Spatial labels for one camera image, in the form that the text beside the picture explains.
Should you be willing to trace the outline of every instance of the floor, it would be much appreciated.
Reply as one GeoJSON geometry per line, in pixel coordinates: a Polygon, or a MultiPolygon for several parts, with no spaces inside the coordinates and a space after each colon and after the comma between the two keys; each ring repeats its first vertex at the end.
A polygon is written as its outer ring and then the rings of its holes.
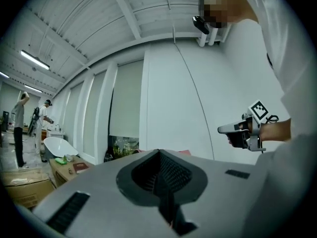
{"type": "MultiPolygon", "coordinates": [[[[2,138],[2,149],[0,154],[0,171],[14,171],[18,169],[16,162],[14,144],[12,142],[13,134],[7,132],[1,132],[3,134],[2,138]]],[[[35,138],[23,134],[23,160],[26,162],[26,166],[29,168],[41,168],[45,173],[47,173],[55,184],[55,179],[52,174],[51,167],[48,162],[43,163],[41,161],[40,155],[36,154],[35,151],[35,138]]]]}

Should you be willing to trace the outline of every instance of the cardboard box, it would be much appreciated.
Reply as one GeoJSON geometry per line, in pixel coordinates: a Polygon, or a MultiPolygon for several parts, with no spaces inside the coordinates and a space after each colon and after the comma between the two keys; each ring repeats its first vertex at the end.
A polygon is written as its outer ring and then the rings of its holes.
{"type": "Polygon", "coordinates": [[[61,165],[60,163],[57,163],[55,159],[50,159],[50,166],[52,168],[52,173],[55,177],[55,182],[57,187],[63,185],[65,182],[72,180],[78,176],[78,174],[76,174],[73,167],[74,163],[84,162],[88,167],[93,166],[89,162],[86,162],[77,156],[73,156],[73,157],[74,157],[74,161],[67,162],[67,164],[65,165],[61,165]]]}
{"type": "Polygon", "coordinates": [[[38,205],[54,190],[49,176],[41,169],[2,172],[1,179],[13,202],[27,208],[38,205]]]}

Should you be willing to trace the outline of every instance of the gray t-shirt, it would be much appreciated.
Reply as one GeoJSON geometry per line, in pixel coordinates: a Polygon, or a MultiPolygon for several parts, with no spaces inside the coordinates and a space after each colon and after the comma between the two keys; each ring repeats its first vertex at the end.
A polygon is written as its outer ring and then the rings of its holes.
{"type": "Polygon", "coordinates": [[[21,104],[21,101],[17,102],[15,104],[12,113],[15,113],[15,128],[23,128],[24,122],[23,122],[23,117],[24,117],[24,105],[21,104]]]}

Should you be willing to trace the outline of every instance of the white shirt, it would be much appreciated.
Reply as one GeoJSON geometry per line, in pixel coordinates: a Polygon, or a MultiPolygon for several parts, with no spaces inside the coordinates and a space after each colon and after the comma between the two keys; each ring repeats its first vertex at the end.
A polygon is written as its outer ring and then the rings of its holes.
{"type": "MultiPolygon", "coordinates": [[[[264,231],[274,230],[292,214],[314,174],[317,59],[308,34],[285,0],[247,1],[262,28],[268,56],[284,91],[281,101],[292,122],[292,140],[258,159],[267,162],[267,172],[259,197],[250,202],[243,237],[261,238],[267,235],[264,231]]],[[[260,176],[260,172],[250,176],[250,193],[260,176]]]]}
{"type": "Polygon", "coordinates": [[[39,119],[37,120],[37,124],[41,127],[43,126],[43,119],[44,117],[46,117],[46,109],[47,107],[45,107],[44,105],[40,107],[39,119]]]}

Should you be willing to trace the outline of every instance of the man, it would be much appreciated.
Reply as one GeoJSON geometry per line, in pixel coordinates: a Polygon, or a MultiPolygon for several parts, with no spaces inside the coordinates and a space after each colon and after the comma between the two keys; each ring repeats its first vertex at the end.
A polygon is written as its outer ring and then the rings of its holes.
{"type": "Polygon", "coordinates": [[[36,145],[36,153],[40,154],[41,152],[41,141],[42,141],[42,127],[43,121],[47,121],[50,124],[54,123],[50,118],[47,117],[47,108],[52,106],[50,100],[46,100],[44,105],[40,106],[39,118],[36,122],[36,137],[35,137],[35,145],[36,145]]]}
{"type": "Polygon", "coordinates": [[[16,161],[18,163],[18,167],[23,167],[26,162],[23,161],[23,142],[22,142],[22,131],[24,126],[24,105],[29,101],[30,97],[27,92],[24,92],[21,96],[21,100],[18,101],[12,112],[11,115],[15,115],[14,120],[14,144],[15,144],[15,155],[16,161]]]}
{"type": "MultiPolygon", "coordinates": [[[[268,60],[284,91],[281,101],[291,119],[263,125],[260,137],[262,141],[286,143],[259,157],[262,163],[263,160],[267,163],[265,180],[259,197],[250,202],[252,210],[244,216],[242,237],[266,237],[296,209],[316,168],[316,50],[285,0],[200,0],[199,3],[200,16],[212,27],[221,28],[244,19],[261,26],[268,60]]],[[[260,180],[257,174],[250,176],[250,193],[256,195],[252,184],[260,180]]]]}

